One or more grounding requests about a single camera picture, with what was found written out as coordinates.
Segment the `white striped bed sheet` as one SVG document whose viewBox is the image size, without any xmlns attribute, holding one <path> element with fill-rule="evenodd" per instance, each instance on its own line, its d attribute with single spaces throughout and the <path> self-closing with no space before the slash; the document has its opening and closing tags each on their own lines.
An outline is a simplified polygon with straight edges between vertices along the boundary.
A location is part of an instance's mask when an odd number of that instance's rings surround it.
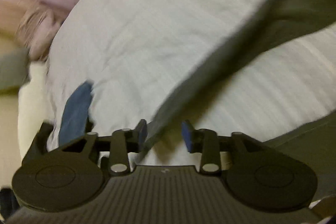
<svg viewBox="0 0 336 224">
<path fill-rule="evenodd" d="M 265 141 L 335 109 L 335 0 L 80 0 L 20 90 L 21 155 L 44 121 L 58 146 L 66 102 L 86 81 L 97 133 L 152 121 L 235 35 L 266 49 L 202 92 L 186 119 Z"/>
</svg>

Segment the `dark grey jeans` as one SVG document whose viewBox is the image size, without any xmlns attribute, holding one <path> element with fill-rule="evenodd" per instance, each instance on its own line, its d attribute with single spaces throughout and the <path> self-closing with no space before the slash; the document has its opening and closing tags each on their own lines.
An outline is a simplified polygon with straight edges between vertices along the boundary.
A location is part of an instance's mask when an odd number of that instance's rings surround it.
<svg viewBox="0 0 336 224">
<path fill-rule="evenodd" d="M 317 32 L 335 22 L 335 0 L 266 0 L 253 16 L 213 51 L 163 102 L 149 125 L 138 165 L 165 134 L 172 121 L 201 92 L 230 76 L 260 54 L 285 42 Z M 315 198 L 335 195 L 335 112 L 268 140 L 266 144 L 309 165 L 318 176 Z"/>
</svg>

